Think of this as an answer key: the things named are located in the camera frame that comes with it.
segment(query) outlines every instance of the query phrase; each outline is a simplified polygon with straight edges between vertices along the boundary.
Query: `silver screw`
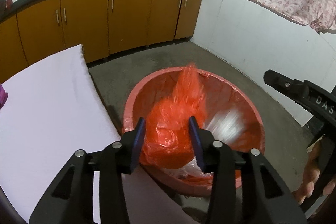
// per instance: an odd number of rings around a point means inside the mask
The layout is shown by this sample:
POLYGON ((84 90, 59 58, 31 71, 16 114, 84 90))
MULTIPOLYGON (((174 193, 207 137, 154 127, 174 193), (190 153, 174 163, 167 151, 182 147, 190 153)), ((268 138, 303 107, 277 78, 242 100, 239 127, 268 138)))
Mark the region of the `silver screw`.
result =
POLYGON ((214 141, 214 142, 212 143, 212 146, 213 146, 213 147, 220 148, 220 147, 223 146, 223 143, 222 143, 221 141, 214 141))
POLYGON ((251 149, 251 154, 254 156, 258 156, 260 154, 260 151, 256 148, 252 148, 251 149))
POLYGON ((114 142, 113 144, 112 144, 112 147, 114 148, 114 149, 118 149, 118 148, 120 148, 120 147, 122 147, 123 145, 121 144, 121 142, 114 142))
POLYGON ((77 150, 76 152, 75 152, 75 156, 76 157, 81 157, 81 156, 83 156, 84 155, 84 150, 82 150, 82 149, 79 149, 79 150, 77 150))

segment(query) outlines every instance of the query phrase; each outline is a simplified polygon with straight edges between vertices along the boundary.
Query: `floor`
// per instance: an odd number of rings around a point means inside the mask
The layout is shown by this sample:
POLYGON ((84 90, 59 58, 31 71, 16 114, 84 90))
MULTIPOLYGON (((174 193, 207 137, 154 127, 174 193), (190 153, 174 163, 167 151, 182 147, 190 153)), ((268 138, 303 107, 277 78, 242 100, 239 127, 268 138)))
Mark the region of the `floor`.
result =
MULTIPOLYGON (((303 168, 307 161, 306 147, 312 139, 310 131, 300 127, 295 119, 262 88, 210 52, 192 42, 170 44, 112 59, 91 67, 89 71, 107 108, 119 118, 119 121, 114 118, 114 122, 120 124, 127 97, 142 78, 154 71, 184 66, 190 62, 194 62, 200 69, 229 80, 252 100, 265 127, 265 156, 290 190, 296 190, 301 183, 303 168)), ((207 199, 183 196, 177 199, 176 201, 186 211, 195 211, 194 215, 207 210, 207 199)), ((240 199, 241 189, 238 189, 238 203, 240 199)))

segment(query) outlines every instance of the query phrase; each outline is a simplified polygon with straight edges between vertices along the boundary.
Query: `purple cloth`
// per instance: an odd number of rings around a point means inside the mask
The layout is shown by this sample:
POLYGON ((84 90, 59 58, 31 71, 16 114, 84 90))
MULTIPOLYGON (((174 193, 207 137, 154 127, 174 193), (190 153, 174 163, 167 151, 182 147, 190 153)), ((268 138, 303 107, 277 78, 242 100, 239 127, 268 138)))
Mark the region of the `purple cloth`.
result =
POLYGON ((5 92, 2 85, 0 85, 0 109, 3 107, 7 101, 8 93, 5 92))

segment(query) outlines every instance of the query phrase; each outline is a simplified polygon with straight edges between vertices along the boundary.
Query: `kitchen cabinet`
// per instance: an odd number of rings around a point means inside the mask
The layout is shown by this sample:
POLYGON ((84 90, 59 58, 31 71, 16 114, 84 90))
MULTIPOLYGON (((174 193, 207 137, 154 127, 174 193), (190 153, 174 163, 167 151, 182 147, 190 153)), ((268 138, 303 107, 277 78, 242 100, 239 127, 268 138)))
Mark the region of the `kitchen cabinet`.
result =
POLYGON ((108 0, 61 0, 66 47, 83 44, 86 63, 109 56, 108 0))
POLYGON ((26 8, 17 14, 17 22, 29 65, 65 49, 59 0, 26 8))
POLYGON ((201 2, 202 0, 182 0, 175 39, 190 37, 194 34, 201 2))
POLYGON ((148 45, 174 39, 182 0, 152 0, 148 45))
POLYGON ((14 15, 0 24, 0 84, 26 67, 28 63, 14 15))
POLYGON ((110 53, 147 44, 152 0, 109 0, 110 53))

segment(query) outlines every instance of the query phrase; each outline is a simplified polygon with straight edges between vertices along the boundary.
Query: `silver handle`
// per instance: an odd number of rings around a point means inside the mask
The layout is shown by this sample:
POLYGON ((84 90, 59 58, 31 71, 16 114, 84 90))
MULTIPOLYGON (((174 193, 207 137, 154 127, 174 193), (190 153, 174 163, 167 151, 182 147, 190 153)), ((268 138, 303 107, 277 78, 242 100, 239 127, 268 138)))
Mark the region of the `silver handle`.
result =
POLYGON ((59 19, 58 19, 58 10, 56 10, 56 19, 57 19, 57 24, 59 24, 59 19))
POLYGON ((65 8, 63 8, 63 12, 64 12, 64 21, 67 22, 67 14, 65 13, 65 8))

